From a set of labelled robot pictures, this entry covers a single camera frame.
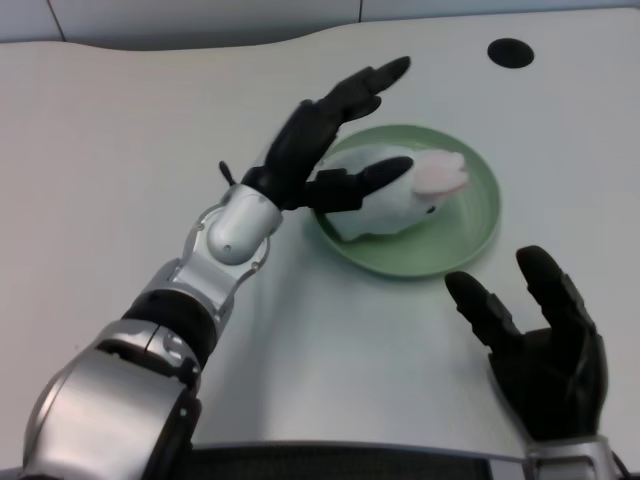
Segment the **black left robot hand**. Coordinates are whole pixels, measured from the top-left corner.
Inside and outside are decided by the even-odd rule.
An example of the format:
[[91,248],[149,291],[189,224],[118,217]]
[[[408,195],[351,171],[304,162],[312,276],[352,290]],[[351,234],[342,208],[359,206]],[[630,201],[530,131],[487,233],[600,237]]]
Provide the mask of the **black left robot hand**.
[[340,127],[376,111],[380,93],[400,80],[410,65],[411,58],[403,56],[379,68],[366,67],[337,83],[321,99],[302,101],[275,136],[264,160],[251,167],[241,183],[281,210],[298,208],[307,179]]

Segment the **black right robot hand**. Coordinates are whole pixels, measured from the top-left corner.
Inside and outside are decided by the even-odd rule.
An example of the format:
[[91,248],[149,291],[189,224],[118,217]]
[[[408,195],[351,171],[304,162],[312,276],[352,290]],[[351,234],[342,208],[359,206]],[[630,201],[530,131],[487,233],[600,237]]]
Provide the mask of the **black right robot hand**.
[[466,272],[446,275],[446,288],[476,338],[489,348],[502,397],[534,441],[593,436],[608,391],[602,336],[570,276],[539,246],[516,260],[548,325],[520,332],[500,299]]

